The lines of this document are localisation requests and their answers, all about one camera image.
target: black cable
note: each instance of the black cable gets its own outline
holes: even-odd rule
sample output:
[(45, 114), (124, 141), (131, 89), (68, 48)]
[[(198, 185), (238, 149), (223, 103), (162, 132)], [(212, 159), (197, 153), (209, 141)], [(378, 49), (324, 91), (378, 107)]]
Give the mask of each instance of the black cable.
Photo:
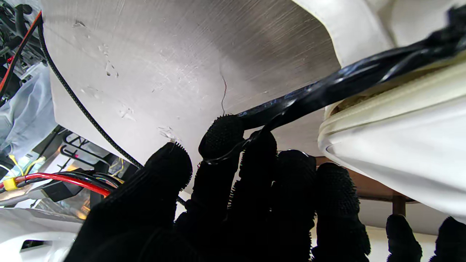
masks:
[(102, 182), (102, 181), (100, 181), (100, 180), (96, 179), (95, 177), (93, 177), (91, 175), (88, 175), (88, 174), (84, 174), (84, 173), (80, 173), (80, 172), (59, 172), (59, 173), (55, 173), (55, 174), (68, 176), (68, 177), (72, 177), (72, 178), (77, 178), (77, 179), (89, 182), (89, 183), (91, 183), (93, 185), (96, 185), (98, 187), (107, 189), (110, 192), (115, 190), (115, 188), (110, 186), (109, 184), (107, 184), (105, 182)]
[(81, 112), (87, 117), (87, 119), (92, 123), (92, 125), (99, 131), (99, 133), (107, 140), (107, 142), (110, 143), (111, 146), (113, 146), (120, 154), (122, 154), (126, 159), (128, 159), (131, 163), (133, 163), (135, 166), (137, 166), (139, 169), (143, 168), (143, 165), (139, 163), (136, 159), (134, 159), (130, 154), (128, 154), (123, 148), (121, 148), (113, 139), (103, 130), (103, 128), (97, 123), (97, 121), (91, 116), (89, 111), (84, 107), (84, 105), (79, 101), (78, 97), (76, 94), (73, 92), (73, 90), (70, 88), (68, 83), (65, 81), (63, 76), (60, 74), (58, 71), (57, 67), (55, 66), (54, 62), (52, 61), (52, 58), (50, 57), (50, 54), (47, 50), (47, 46), (45, 45), (45, 39), (44, 39), (44, 26), (43, 26), (43, 20), (42, 17), (40, 18), (39, 22), (39, 41), (42, 46), (42, 50), (45, 55), (45, 59), (47, 60), (48, 64), (50, 65), (50, 68), (52, 71), (55, 73), (57, 76), (58, 80), (62, 83), (63, 87), (65, 90), (68, 92), (68, 94), (71, 96), (73, 101), (76, 103), (76, 105), (79, 107)]
[(424, 40), (364, 58), (314, 84), (237, 114), (245, 129), (265, 126), (238, 143), (227, 154), (204, 161), (217, 164), (246, 149), (264, 132), (272, 131), (397, 76), (454, 57), (466, 49), (466, 5), (451, 8), (448, 19), (449, 24), (445, 28), (433, 32)]
[(47, 179), (45, 179), (45, 178), (33, 178), (33, 179), (25, 180), (23, 182), (19, 182), (16, 185), (16, 187), (17, 188), (22, 188), (22, 187), (25, 187), (26, 185), (33, 184), (33, 183), (36, 183), (36, 182), (45, 181), (45, 180), (47, 180)]
[(107, 180), (108, 182), (112, 183), (113, 185), (115, 185), (116, 187), (120, 186), (122, 184), (122, 182), (118, 181), (117, 179), (115, 179), (114, 177), (112, 176), (109, 176), (109, 175), (106, 175), (104, 173), (94, 173), (92, 174), (93, 177), (96, 177), (96, 178), (102, 178), (102, 179), (105, 179)]

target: thin wire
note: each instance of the thin wire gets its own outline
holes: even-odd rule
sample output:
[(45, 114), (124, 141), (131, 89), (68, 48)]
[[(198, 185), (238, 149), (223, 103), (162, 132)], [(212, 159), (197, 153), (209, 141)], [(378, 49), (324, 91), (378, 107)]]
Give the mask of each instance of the thin wire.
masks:
[(222, 73), (222, 60), (220, 59), (220, 64), (219, 64), (219, 73), (220, 73), (220, 76), (222, 76), (222, 79), (223, 79), (223, 84), (225, 85), (225, 91), (223, 92), (223, 98), (222, 98), (222, 110), (223, 110), (223, 115), (225, 115), (225, 108), (223, 107), (223, 101), (225, 100), (225, 97), (226, 97), (226, 81), (225, 81), (225, 77), (223, 76), (223, 73)]
[(14, 155), (8, 155), (8, 157), (13, 161), (13, 163), (18, 167), (18, 169), (20, 170), (21, 172), (21, 176), (24, 176), (24, 172), (23, 172), (23, 169), (20, 167), (20, 165), (18, 164), (18, 162), (16, 162), (16, 158), (14, 158)]
[(24, 173), (25, 173), (25, 174), (29, 174), (29, 171), (31, 171), (31, 168), (32, 168), (35, 164), (37, 164), (37, 163), (39, 163), (39, 162), (42, 162), (42, 161), (44, 161), (44, 158), (43, 158), (43, 157), (39, 157), (38, 159), (36, 159), (35, 161), (33, 161), (33, 162), (27, 167), (26, 172), (24, 172)]
[(11, 169), (9, 169), (8, 167), (6, 167), (6, 166), (4, 166), (4, 165), (1, 165), (1, 164), (0, 164), (0, 167), (6, 169), (8, 172), (13, 173), (13, 172), (11, 171)]
[(225, 97), (226, 97), (226, 81), (225, 81), (225, 78), (223, 77), (222, 72), (220, 72), (220, 75), (222, 76), (223, 83), (225, 84), (225, 91), (223, 92), (223, 98), (222, 98), (222, 110), (223, 110), (223, 115), (225, 115), (225, 108), (223, 108), (223, 101), (225, 100)]
[(111, 166), (109, 167), (109, 169), (112, 168), (112, 167), (114, 167), (114, 166), (116, 166), (116, 165), (118, 165), (118, 162), (120, 161), (120, 159), (121, 159), (121, 158), (118, 158), (118, 161), (117, 161), (116, 163), (114, 163), (113, 165), (111, 165)]

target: yellow cable tie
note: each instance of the yellow cable tie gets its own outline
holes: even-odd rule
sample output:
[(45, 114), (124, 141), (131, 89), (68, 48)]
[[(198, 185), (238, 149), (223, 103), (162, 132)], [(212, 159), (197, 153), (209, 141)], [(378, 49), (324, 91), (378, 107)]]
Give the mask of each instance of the yellow cable tie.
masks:
[(12, 190), (18, 189), (18, 187), (16, 186), (16, 181), (14, 180), (14, 178), (9, 178), (7, 180), (4, 180), (3, 181), (3, 187), (7, 191), (12, 191)]

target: braided black cable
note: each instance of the braided black cable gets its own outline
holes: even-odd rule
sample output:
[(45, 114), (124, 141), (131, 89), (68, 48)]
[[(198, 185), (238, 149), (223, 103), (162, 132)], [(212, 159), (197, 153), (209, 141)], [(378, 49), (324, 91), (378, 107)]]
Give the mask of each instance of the braided black cable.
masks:
[(68, 92), (68, 94), (71, 96), (73, 101), (76, 103), (76, 105), (79, 107), (81, 112), (87, 117), (87, 119), (92, 123), (92, 125), (99, 131), (99, 133), (107, 140), (107, 142), (110, 143), (111, 146), (113, 146), (121, 155), (123, 155), (126, 159), (128, 159), (131, 163), (133, 163), (137, 168), (141, 169), (143, 165), (139, 163), (136, 159), (134, 159), (130, 154), (128, 154), (123, 148), (121, 148), (113, 139), (103, 130), (103, 128), (97, 123), (97, 121), (91, 116), (89, 111), (84, 107), (84, 105), (79, 101), (78, 97), (76, 94), (73, 92), (73, 90), (70, 88), (68, 83), (66, 83), (65, 79), (63, 76), (60, 74), (58, 71), (57, 67), (55, 66), (54, 62), (52, 61), (52, 58), (50, 57), (50, 54), (48, 53), (47, 46), (45, 45), (45, 39), (44, 39), (44, 26), (43, 26), (43, 20), (42, 17), (40, 18), (39, 21), (39, 41), (41, 43), (42, 51), (44, 52), (45, 59), (47, 60), (48, 64), (50, 65), (50, 68), (52, 71), (55, 73), (57, 76), (58, 80), (62, 83), (63, 87), (65, 90)]

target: white plastic part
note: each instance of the white plastic part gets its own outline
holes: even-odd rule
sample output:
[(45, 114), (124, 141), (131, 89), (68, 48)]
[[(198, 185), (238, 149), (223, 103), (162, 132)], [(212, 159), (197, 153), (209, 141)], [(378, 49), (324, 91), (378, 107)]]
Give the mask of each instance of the white plastic part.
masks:
[[(61, 262), (68, 254), (82, 220), (38, 209), (0, 209), (0, 254), (9, 262)], [(24, 241), (43, 245), (21, 249)]]
[(395, 47), (365, 0), (293, 1), (325, 26), (342, 67)]
[(426, 38), (466, 0), (293, 0), (327, 29), (342, 67)]
[(324, 121), (329, 159), (466, 223), (466, 62)]

